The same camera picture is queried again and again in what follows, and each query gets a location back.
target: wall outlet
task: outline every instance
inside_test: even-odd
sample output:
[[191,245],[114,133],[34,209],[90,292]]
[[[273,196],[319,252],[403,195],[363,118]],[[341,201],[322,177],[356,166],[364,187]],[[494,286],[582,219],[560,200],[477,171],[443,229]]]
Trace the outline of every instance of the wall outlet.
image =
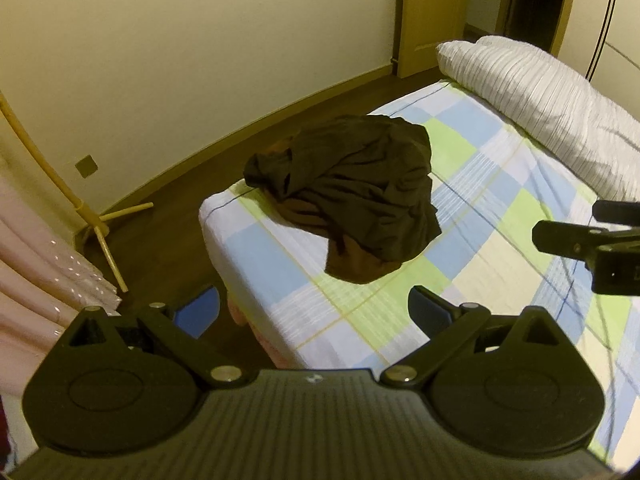
[[87,155],[85,158],[76,162],[76,170],[82,175],[82,178],[87,178],[98,171],[98,165],[91,155]]

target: wooden floor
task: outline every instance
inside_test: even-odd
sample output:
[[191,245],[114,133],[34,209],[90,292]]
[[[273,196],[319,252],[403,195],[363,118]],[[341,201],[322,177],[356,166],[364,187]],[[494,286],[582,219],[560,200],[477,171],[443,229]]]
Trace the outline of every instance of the wooden floor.
[[[406,79],[380,78],[255,134],[153,193],[148,197],[155,204],[153,209],[111,225],[109,246],[130,288],[119,311],[135,312],[153,301],[184,306],[215,286],[221,296],[220,316],[202,339],[238,365],[272,367],[251,330],[236,326],[228,314],[225,287],[204,247],[198,223],[200,204],[242,178],[249,156],[302,126],[341,114],[367,114],[441,77],[432,69]],[[95,239],[87,242],[84,254],[115,283]]]

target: ribbed black surface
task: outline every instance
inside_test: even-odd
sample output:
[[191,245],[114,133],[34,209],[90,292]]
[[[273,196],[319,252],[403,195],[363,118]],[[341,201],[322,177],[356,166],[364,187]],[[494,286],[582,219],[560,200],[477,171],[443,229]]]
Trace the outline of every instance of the ribbed black surface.
[[601,472],[586,452],[541,461],[500,458],[446,433],[420,397],[364,370],[266,370],[210,394],[197,418],[162,444],[106,459],[42,449],[15,480],[573,479]]

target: bed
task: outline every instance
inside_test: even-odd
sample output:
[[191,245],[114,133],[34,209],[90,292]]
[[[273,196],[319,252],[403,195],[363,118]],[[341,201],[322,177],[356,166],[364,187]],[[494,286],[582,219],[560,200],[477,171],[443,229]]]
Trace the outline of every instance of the bed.
[[495,314],[544,306],[606,393],[591,450],[629,468],[640,454],[640,302],[595,296],[584,264],[539,253],[530,234],[541,219],[596,225],[596,192],[518,124],[451,79],[372,113],[428,131],[442,235],[375,282],[340,282],[323,271],[327,240],[287,224],[260,190],[240,181],[200,209],[234,319],[251,324],[281,367],[364,367],[378,375],[428,341],[408,316],[414,285],[451,303],[484,304]]

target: white striped pillow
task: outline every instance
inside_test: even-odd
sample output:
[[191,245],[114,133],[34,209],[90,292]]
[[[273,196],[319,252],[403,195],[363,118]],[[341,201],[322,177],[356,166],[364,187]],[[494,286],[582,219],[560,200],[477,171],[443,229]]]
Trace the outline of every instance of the white striped pillow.
[[438,64],[601,198],[640,201],[640,123],[576,71],[538,47],[500,36],[442,43]]

